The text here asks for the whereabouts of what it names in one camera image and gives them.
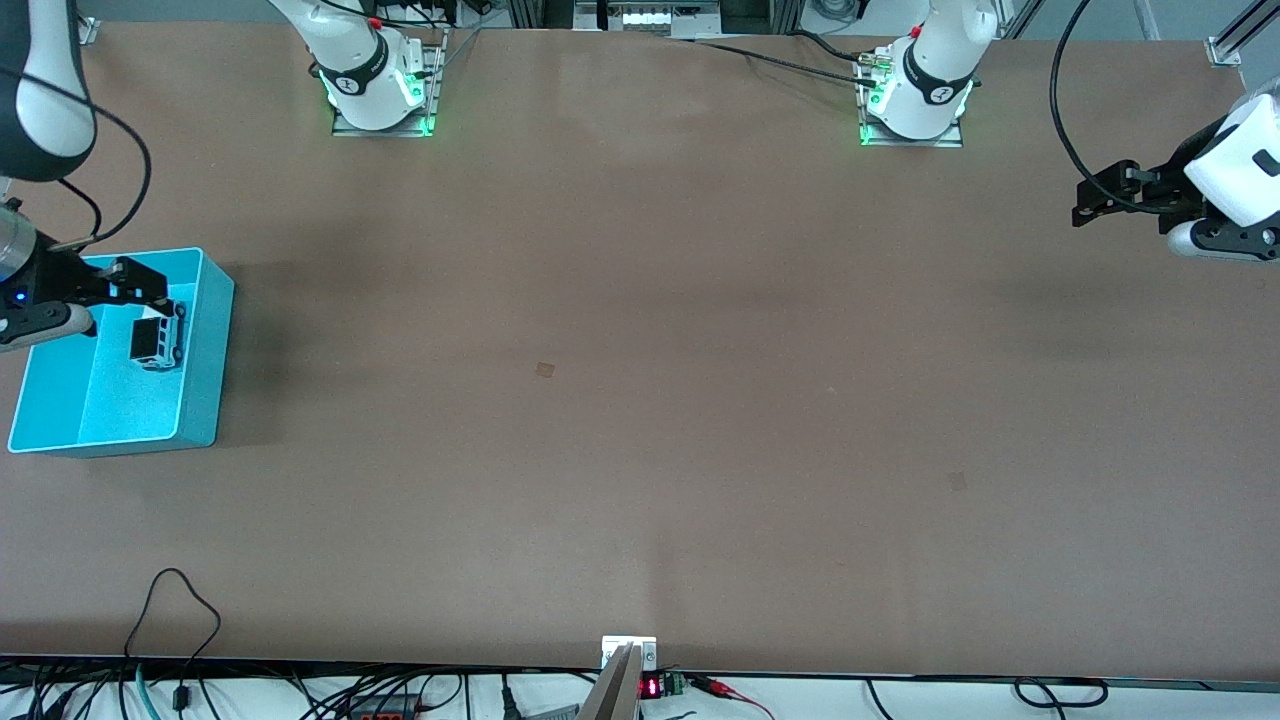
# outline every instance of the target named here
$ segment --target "red wire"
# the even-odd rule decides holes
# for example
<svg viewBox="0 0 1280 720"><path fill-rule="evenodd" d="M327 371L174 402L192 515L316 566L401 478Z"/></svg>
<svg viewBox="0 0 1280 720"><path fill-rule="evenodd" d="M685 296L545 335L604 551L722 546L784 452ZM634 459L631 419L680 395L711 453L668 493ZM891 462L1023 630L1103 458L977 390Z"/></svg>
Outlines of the red wire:
<svg viewBox="0 0 1280 720"><path fill-rule="evenodd" d="M768 708L768 707L764 707L763 705L760 705L760 703L755 702L754 700L751 700L751 698L746 697L746 696L745 696L745 694L742 694L742 693L735 693L735 694L736 694L737 697L735 697L733 700L736 700L736 701L739 701L739 702L745 702L745 703L748 703L748 705L754 705L754 706L755 706L755 707L758 707L758 708L759 708L760 711L763 711L763 712L764 712L765 715L768 715L768 716L769 716L769 720L778 720L777 717L774 717L774 716L773 716L773 714L772 714L772 712L769 712L769 708Z"/></svg>

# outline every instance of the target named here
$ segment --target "metal bracket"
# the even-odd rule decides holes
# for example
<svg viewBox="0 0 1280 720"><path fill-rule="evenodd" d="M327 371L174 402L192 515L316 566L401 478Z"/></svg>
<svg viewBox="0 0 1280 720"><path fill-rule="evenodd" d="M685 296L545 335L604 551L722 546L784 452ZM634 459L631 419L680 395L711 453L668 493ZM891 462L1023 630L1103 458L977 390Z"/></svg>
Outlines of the metal bracket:
<svg viewBox="0 0 1280 720"><path fill-rule="evenodd" d="M1208 60L1219 68L1240 64L1240 49L1262 33L1271 20L1280 17L1280 0L1256 0L1228 23L1222 32L1204 41Z"/></svg>
<svg viewBox="0 0 1280 720"><path fill-rule="evenodd" d="M422 45L413 37L408 40L408 72L404 85L415 97L424 97L420 106L394 126L367 131L357 128L340 114L333 114L334 137L431 137L435 135L435 117L440 110L440 86L444 82L444 51L449 44L449 31L444 31L439 45Z"/></svg>
<svg viewBox="0 0 1280 720"><path fill-rule="evenodd" d="M635 720L640 712L643 655L639 644L625 642L617 646L591 685L591 694L582 702L577 720Z"/></svg>
<svg viewBox="0 0 1280 720"><path fill-rule="evenodd" d="M102 27L102 20L97 18L86 18L84 15L76 15L76 29L79 31L81 45L93 45L93 41L97 40L97 31Z"/></svg>
<svg viewBox="0 0 1280 720"><path fill-rule="evenodd" d="M1208 63L1215 68L1238 68L1240 65L1240 51L1233 50L1224 55L1217 37L1210 37L1204 41L1204 53L1208 54Z"/></svg>
<svg viewBox="0 0 1280 720"><path fill-rule="evenodd" d="M1018 40L1027 32L1036 14L1044 6L1044 0L1027 0L1019 6L1014 0L997 0L996 17L1000 20L1000 38Z"/></svg>
<svg viewBox="0 0 1280 720"><path fill-rule="evenodd" d="M600 639L600 667L609 664L618 647L634 644L640 648L645 671L658 669L658 638L646 635L604 635Z"/></svg>

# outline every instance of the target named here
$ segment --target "white floor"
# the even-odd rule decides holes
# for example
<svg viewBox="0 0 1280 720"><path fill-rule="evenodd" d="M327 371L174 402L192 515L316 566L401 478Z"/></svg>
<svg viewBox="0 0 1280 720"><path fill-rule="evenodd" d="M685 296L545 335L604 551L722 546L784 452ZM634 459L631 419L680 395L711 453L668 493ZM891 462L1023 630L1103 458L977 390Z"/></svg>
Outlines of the white floor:
<svg viewBox="0 0 1280 720"><path fill-rule="evenodd" d="M762 679L728 678L735 689L768 707L777 720L883 720L870 702L864 683L831 679ZM307 703L291 685L280 680L210 680L210 694L221 720L293 720L307 711ZM307 683L312 694L325 696L344 687L337 679ZM193 705L186 720L212 720L198 687L189 683ZM161 720L175 720L169 710L174 683L152 687L152 702ZM457 687L453 676L430 682L424 693L428 703L439 703ZM525 716L581 703L590 685L572 675L513 675L512 692ZM1007 684L923 683L877 680L881 700L895 720L1053 720L1053 712L1020 703ZM127 707L132 720L146 720L137 701L133 683L127 684ZM410 692L417 692L411 685ZM1059 692L1064 701L1083 700L1094 691L1066 688ZM472 676L470 680L470 720L500 720L500 680L495 675ZM0 696L0 717L26 714L29 691ZM81 707L73 700L68 710ZM648 720L667 720L694 711L694 720L768 720L759 710L740 702L717 700L689 691L687 694L643 703ZM1068 720L1271 720L1280 717L1280 694L1253 692L1208 692L1169 689L1112 689L1100 707L1068 710ZM88 720L120 717L115 687L99 694ZM467 703L458 697L448 706L422 714L417 720L468 720Z"/></svg>

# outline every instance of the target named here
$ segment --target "table surface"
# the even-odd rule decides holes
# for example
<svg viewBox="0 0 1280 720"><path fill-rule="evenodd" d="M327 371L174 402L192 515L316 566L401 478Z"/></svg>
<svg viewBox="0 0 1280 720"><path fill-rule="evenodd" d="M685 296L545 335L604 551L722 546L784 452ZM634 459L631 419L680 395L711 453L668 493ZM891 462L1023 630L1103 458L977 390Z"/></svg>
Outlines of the table surface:
<svg viewBox="0 0 1280 720"><path fill-rule="evenodd" d="M361 141L288 27L104 28L93 96L156 168L104 251L237 281L220 434L0 456L0 650L118 651L178 565L214 655L1280 678L1280 275L1073 231L1051 50L992 46L931 151L713 49L492 32L438 137ZM1080 44L1062 83L1094 168L1239 94L1196 44ZM137 167L104 126L76 179L116 217ZM179 588L137 652L207 632Z"/></svg>

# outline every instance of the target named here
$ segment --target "black band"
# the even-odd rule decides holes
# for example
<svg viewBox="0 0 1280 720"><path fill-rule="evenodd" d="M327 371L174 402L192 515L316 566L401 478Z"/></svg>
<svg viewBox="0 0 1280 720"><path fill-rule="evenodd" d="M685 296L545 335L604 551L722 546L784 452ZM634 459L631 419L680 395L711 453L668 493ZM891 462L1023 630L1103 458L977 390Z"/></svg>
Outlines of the black band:
<svg viewBox="0 0 1280 720"><path fill-rule="evenodd" d="M324 73L325 79L328 79L329 85L337 88L338 92L343 95L364 95L370 81L380 76L387 68L387 58L389 55L387 38L379 32L374 32L374 37L378 38L378 49L374 50L374 56L370 58L364 65L340 73L320 65L320 72Z"/></svg>
<svg viewBox="0 0 1280 720"><path fill-rule="evenodd" d="M947 82L922 70L919 63L915 61L914 42L906 46L904 60L902 68L906 70L906 79L919 88L920 95L924 96L924 101L929 105L946 105L956 95L960 95L960 91L973 79L973 73L969 73L960 79Z"/></svg>

